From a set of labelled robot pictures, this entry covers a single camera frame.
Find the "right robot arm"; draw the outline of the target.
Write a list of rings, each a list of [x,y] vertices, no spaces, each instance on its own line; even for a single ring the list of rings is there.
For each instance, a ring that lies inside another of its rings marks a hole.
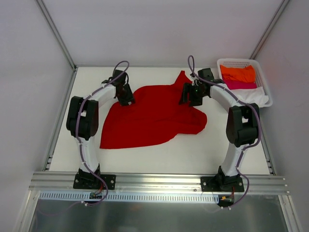
[[[184,84],[180,104],[200,106],[204,97],[216,100],[228,113],[226,136],[228,150],[217,174],[205,182],[205,187],[215,191],[228,191],[242,187],[240,166],[247,150],[261,139],[259,107],[242,102],[221,79],[215,79],[211,69],[192,72],[191,84]]]

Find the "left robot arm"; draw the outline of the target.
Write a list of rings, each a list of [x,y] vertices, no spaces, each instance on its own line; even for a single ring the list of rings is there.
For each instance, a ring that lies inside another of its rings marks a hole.
[[[107,178],[101,176],[95,148],[95,135],[99,126],[99,108],[111,99],[121,106],[135,103],[126,71],[114,69],[112,76],[86,97],[74,96],[70,100],[66,128],[74,137],[80,156],[80,167],[73,187],[75,189],[108,189]]]

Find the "red t-shirt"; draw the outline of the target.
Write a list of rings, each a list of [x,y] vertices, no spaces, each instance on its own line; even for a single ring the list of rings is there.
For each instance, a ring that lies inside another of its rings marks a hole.
[[[171,85],[138,88],[136,102],[121,106],[116,102],[110,108],[103,124],[100,148],[122,149],[159,145],[178,134],[196,135],[204,130],[207,115],[189,106],[179,104],[184,84],[191,80],[180,71]]]

